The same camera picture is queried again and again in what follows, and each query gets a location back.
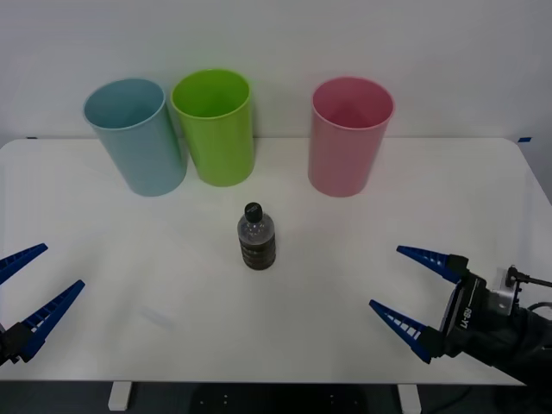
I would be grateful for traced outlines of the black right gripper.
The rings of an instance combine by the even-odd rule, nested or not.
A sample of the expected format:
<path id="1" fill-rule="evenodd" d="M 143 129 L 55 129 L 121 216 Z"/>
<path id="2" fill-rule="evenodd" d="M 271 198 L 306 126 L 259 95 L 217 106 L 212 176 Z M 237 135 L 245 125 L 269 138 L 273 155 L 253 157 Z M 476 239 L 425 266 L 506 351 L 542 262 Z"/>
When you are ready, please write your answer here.
<path id="1" fill-rule="evenodd" d="M 497 359 L 512 352 L 518 334 L 512 328 L 517 287 L 499 269 L 491 283 L 467 269 L 468 258 L 421 248 L 398 246 L 397 252 L 427 267 L 455 289 L 443 317 L 441 331 L 426 326 L 371 300 L 370 307 L 423 362 L 444 354 L 466 353 L 478 359 Z"/>

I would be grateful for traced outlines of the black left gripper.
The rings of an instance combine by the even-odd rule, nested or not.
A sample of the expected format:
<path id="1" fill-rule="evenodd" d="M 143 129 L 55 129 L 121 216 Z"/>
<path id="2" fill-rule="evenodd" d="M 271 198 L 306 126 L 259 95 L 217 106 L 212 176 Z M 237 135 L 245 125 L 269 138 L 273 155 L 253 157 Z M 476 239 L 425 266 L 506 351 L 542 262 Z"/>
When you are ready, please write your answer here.
<path id="1" fill-rule="evenodd" d="M 1 259 L 0 284 L 2 285 L 30 261 L 46 251 L 47 245 L 41 243 Z M 19 360 L 24 362 L 32 360 L 84 287 L 84 281 L 77 280 L 23 321 L 9 329 L 1 327 L 0 364 L 3 365 L 8 361 L 16 364 Z"/>

